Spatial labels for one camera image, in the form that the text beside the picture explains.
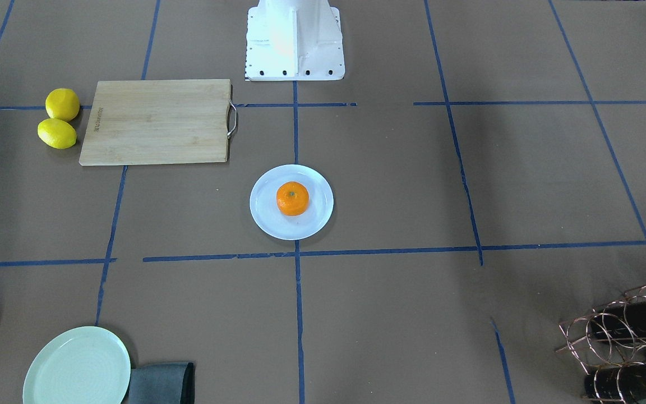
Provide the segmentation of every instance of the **wine rack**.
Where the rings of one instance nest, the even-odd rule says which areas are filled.
[[[557,351],[568,351],[582,366],[587,375],[585,400],[638,402],[634,392],[626,391],[624,384],[625,378],[646,371],[646,328],[635,323],[630,314],[633,310],[628,307],[633,310],[646,307],[646,284],[623,292],[614,301],[593,307],[585,315],[559,324],[566,345]],[[644,374],[634,375],[635,380],[645,377]],[[636,388],[646,390],[646,385]]]

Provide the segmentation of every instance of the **citrus fruit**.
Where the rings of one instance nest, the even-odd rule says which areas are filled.
[[[300,182],[286,182],[276,192],[280,212],[294,217],[308,209],[308,190]]]
[[[39,138],[55,149],[67,149],[76,143],[76,130],[69,123],[56,118],[39,122]]]
[[[69,122],[79,115],[79,97],[72,89],[53,90],[47,95],[44,106],[49,118]]]

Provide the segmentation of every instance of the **orange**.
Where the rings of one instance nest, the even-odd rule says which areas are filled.
[[[308,190],[299,182],[286,182],[276,192],[280,212],[294,217],[308,209]]]

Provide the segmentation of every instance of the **black bottle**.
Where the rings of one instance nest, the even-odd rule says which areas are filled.
[[[639,338],[646,339],[646,301],[635,302],[626,306],[608,307],[602,311],[606,314],[615,315],[597,315],[590,323],[590,330],[595,338],[600,341],[607,340],[605,330],[613,339],[630,340],[630,330]]]
[[[585,377],[585,392],[588,397],[623,399],[627,404],[646,404],[646,365],[602,369],[597,371],[597,383],[594,378],[594,373]],[[620,379],[619,390],[617,389],[618,378]],[[595,394],[595,385],[599,397]]]

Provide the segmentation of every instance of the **gray towel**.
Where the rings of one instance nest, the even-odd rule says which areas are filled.
[[[131,370],[129,404],[193,404],[192,362],[159,363]]]

